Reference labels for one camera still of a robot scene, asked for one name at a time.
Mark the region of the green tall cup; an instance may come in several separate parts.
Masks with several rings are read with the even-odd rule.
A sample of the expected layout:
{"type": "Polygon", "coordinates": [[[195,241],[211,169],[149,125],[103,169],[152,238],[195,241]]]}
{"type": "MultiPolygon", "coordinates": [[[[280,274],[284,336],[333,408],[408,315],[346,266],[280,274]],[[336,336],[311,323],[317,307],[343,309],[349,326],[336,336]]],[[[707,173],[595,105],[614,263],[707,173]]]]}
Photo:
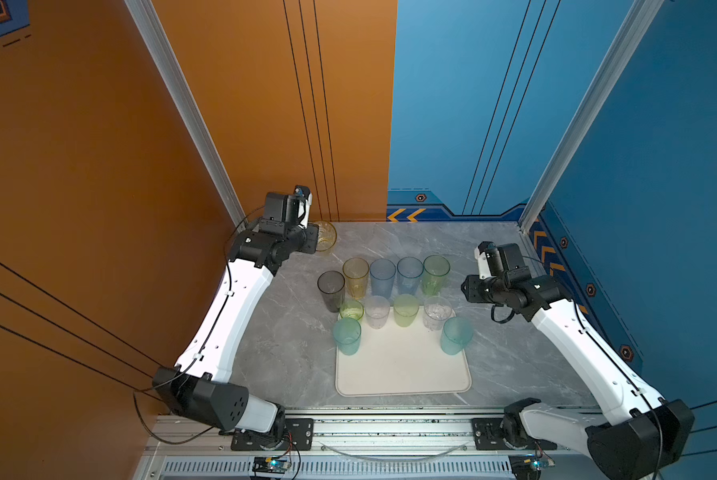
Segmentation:
{"type": "Polygon", "coordinates": [[[424,261],[424,273],[421,281],[422,292],[426,296],[437,296],[451,271],[449,260],[440,255],[430,255],[424,261]]]}

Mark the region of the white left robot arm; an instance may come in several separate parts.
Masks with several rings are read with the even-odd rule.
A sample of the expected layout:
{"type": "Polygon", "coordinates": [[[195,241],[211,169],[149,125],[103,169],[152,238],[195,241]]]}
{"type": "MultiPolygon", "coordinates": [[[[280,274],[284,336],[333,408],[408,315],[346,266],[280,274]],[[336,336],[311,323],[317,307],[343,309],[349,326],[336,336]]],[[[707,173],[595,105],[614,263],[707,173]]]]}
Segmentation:
{"type": "Polygon", "coordinates": [[[294,252],[312,254],[318,225],[310,222],[312,192],[270,192],[260,218],[236,234],[224,276],[196,336],[172,367],[158,368],[150,391],[170,413],[228,434],[248,433],[266,447],[286,436],[284,407],[230,381],[240,340],[276,272],[294,252]]]}

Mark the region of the grey smoky tall cup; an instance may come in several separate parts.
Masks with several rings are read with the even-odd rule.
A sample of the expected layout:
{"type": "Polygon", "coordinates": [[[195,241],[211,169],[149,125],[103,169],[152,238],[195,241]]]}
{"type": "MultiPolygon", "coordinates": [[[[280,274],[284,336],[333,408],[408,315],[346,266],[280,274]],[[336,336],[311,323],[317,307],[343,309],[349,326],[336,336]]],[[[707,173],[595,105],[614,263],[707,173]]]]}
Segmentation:
{"type": "Polygon", "coordinates": [[[318,285],[326,309],[332,313],[340,312],[344,303],[344,288],[346,288],[344,275],[336,270],[324,272],[318,278],[316,285],[318,285]]]}

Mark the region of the teal tall cup front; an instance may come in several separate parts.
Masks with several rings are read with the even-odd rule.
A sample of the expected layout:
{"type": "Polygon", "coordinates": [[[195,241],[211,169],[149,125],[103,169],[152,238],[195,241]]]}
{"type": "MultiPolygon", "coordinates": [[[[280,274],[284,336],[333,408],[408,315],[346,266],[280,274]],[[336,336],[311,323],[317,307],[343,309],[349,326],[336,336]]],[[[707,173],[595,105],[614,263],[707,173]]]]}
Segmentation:
{"type": "Polygon", "coordinates": [[[442,329],[440,346],[448,355],[457,355],[473,340],[474,328],[470,320],[462,317],[448,319],[442,329]]]}

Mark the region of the clear faceted small cup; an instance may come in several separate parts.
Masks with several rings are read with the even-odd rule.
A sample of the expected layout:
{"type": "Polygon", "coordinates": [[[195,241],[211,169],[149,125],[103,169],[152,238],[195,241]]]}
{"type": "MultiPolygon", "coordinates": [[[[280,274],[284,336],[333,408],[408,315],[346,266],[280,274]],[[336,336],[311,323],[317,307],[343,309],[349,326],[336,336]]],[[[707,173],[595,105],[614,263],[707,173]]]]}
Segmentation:
{"type": "Polygon", "coordinates": [[[424,326],[430,331],[442,330],[445,323],[455,316],[449,300],[442,296],[432,296],[424,303],[424,326]]]}

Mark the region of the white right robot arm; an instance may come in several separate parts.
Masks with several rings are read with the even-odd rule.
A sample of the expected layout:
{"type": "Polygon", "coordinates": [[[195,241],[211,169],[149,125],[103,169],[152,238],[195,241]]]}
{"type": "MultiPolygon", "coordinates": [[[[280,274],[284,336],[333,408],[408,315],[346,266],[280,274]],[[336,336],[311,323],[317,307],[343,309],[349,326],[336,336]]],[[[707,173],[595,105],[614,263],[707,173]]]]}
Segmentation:
{"type": "Polygon", "coordinates": [[[484,241],[475,258],[478,273],[461,285],[466,300],[522,316],[552,341],[600,407],[597,414],[567,413],[537,398],[517,401],[504,410],[506,444],[553,442],[591,458],[610,479],[655,479],[681,458],[695,422],[685,402],[666,400],[634,372],[562,283],[532,276],[518,245],[484,241]]]}

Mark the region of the small green cup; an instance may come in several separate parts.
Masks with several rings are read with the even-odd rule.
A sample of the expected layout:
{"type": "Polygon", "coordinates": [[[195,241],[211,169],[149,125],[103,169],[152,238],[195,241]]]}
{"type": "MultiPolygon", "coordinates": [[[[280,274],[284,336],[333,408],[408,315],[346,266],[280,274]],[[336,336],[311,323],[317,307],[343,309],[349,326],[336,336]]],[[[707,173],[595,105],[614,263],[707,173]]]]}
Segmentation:
{"type": "Polygon", "coordinates": [[[364,305],[358,300],[348,299],[340,306],[340,317],[342,318],[352,318],[356,321],[362,321],[364,315],[364,305]]]}
{"type": "Polygon", "coordinates": [[[394,301],[394,318],[398,326],[407,328],[416,320],[420,301],[412,294],[401,294],[394,301]]]}

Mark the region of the amber tall cup back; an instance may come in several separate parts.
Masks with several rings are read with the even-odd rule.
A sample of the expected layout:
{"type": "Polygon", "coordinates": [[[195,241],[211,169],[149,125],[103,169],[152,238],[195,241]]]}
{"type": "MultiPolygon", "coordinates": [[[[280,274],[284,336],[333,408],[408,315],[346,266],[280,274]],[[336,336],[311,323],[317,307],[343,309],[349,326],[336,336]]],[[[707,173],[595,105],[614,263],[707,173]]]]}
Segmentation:
{"type": "Polygon", "coordinates": [[[326,253],[332,250],[338,240],[338,232],[334,224],[320,220],[314,222],[318,226],[318,241],[316,242],[316,252],[326,253]]]}

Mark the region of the teal tall cup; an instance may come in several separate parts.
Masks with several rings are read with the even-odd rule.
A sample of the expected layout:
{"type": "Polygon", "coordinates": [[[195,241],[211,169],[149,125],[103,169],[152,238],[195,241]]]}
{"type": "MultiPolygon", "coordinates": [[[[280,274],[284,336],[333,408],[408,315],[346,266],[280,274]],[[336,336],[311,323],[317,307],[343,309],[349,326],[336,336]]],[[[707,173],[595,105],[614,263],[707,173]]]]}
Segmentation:
{"type": "Polygon", "coordinates": [[[361,346],[362,326],[354,318],[340,318],[332,328],[336,348],[346,356],[352,356],[361,346]]]}
{"type": "Polygon", "coordinates": [[[474,328],[470,320],[462,317],[448,319],[442,329],[440,346],[448,355],[457,355],[473,340],[474,328]]]}

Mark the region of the teal tall cup back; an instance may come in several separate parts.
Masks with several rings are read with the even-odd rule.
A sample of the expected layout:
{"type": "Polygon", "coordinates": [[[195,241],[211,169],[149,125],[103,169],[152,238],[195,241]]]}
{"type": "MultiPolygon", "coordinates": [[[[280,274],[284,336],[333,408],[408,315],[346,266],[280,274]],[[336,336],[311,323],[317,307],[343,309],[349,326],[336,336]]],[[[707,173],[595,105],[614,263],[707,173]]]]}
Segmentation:
{"type": "Polygon", "coordinates": [[[332,328],[336,348],[346,356],[352,356],[361,346],[362,326],[354,318],[340,318],[332,328]]]}

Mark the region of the clear dimpled small cup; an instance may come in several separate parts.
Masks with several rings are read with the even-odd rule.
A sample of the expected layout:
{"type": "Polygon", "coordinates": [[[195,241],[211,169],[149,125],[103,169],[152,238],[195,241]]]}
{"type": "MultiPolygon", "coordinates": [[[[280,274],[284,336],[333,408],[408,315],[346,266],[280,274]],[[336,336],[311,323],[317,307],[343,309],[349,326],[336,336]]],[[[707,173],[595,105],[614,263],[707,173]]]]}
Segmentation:
{"type": "Polygon", "coordinates": [[[373,295],[364,302],[365,319],[367,325],[372,329],[382,329],[388,321],[391,304],[384,296],[373,295]]]}

